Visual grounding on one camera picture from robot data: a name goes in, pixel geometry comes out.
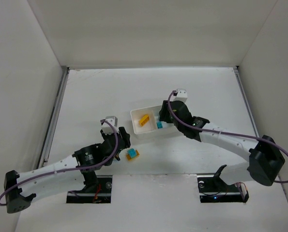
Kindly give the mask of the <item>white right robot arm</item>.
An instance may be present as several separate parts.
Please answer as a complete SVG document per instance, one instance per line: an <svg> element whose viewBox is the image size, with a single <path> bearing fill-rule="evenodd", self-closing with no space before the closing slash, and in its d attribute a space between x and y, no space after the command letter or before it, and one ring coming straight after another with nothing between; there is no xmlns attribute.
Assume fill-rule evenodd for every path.
<svg viewBox="0 0 288 232"><path fill-rule="evenodd" d="M209 120L193 116L182 101L164 100L159 119L173 124L189 139L218 146L241 157L243 163L222 165L214 174L227 185L254 180L261 185L271 186L285 163L271 137L263 136L255 140L228 135L223 128Z"/></svg>

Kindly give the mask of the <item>yellow long lego brick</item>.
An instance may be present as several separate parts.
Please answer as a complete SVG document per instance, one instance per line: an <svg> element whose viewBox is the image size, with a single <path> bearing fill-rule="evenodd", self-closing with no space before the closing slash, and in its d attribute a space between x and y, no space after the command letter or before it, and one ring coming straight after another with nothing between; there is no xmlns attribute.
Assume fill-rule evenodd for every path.
<svg viewBox="0 0 288 232"><path fill-rule="evenodd" d="M138 123L141 127L143 127L149 120L150 120L149 115L145 114L141 117L141 119L138 121Z"/></svg>

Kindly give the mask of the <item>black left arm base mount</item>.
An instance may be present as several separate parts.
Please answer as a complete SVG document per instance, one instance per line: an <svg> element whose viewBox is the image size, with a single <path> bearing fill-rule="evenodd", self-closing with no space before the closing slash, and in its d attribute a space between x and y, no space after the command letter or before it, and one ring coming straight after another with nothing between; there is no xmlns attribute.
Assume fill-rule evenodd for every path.
<svg viewBox="0 0 288 232"><path fill-rule="evenodd" d="M112 175L96 175L95 171L83 173L84 187L67 193L66 203L111 203Z"/></svg>

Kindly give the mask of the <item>cyan small lego brick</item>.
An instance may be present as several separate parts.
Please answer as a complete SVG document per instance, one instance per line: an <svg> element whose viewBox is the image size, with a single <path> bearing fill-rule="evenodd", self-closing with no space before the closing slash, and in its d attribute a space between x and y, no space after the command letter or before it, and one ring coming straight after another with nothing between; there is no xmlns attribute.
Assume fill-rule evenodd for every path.
<svg viewBox="0 0 288 232"><path fill-rule="evenodd" d="M163 125L162 125L162 122L161 122L161 121L157 121L157 122L156 122L156 125L157 125L157 128L158 128L158 129L162 129L162 128L163 128Z"/></svg>

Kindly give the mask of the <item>blue and yellow lego stack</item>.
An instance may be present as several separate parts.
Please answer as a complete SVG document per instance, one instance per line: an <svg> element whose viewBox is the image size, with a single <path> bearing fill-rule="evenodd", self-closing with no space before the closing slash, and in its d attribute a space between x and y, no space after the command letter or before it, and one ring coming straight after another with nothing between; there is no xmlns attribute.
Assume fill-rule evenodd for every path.
<svg viewBox="0 0 288 232"><path fill-rule="evenodd" d="M139 156L139 152L133 148L127 150L126 158L131 161Z"/></svg>

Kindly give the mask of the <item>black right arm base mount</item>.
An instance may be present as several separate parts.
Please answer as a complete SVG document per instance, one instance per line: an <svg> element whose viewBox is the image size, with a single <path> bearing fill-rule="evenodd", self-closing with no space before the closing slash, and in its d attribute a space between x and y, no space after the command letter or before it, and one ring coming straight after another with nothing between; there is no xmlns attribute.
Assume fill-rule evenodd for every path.
<svg viewBox="0 0 288 232"><path fill-rule="evenodd" d="M247 203L249 192L246 184L238 182L226 184L220 174L226 168L222 165L213 174L197 175L197 187L201 203Z"/></svg>

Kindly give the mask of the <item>white three-compartment container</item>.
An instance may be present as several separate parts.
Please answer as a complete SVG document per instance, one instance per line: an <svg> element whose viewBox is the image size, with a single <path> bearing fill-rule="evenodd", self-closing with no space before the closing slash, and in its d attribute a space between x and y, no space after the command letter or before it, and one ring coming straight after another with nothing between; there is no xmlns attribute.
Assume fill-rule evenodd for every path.
<svg viewBox="0 0 288 232"><path fill-rule="evenodd" d="M166 122L162 122L163 128L158 129L155 119L156 116L159 116L159 111L161 110L161 105L158 106L151 106L141 109L131 110L131 121L133 125L133 131L135 137L138 139L150 139L157 136L164 136L168 134L178 133L178 130L174 127L173 124L168 124ZM148 114L150 120L141 127L138 121L141 117L145 114Z"/></svg>

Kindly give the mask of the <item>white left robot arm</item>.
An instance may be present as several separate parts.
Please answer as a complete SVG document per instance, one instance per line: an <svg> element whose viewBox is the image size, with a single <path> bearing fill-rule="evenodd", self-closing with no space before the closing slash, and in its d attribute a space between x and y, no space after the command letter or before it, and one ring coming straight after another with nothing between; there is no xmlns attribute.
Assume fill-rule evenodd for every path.
<svg viewBox="0 0 288 232"><path fill-rule="evenodd" d="M40 199L62 192L89 193L97 190L96 171L119 159L131 146L124 127L117 133L101 133L103 142L84 147L68 157L33 171L9 171L4 179L4 197L8 214L18 213Z"/></svg>

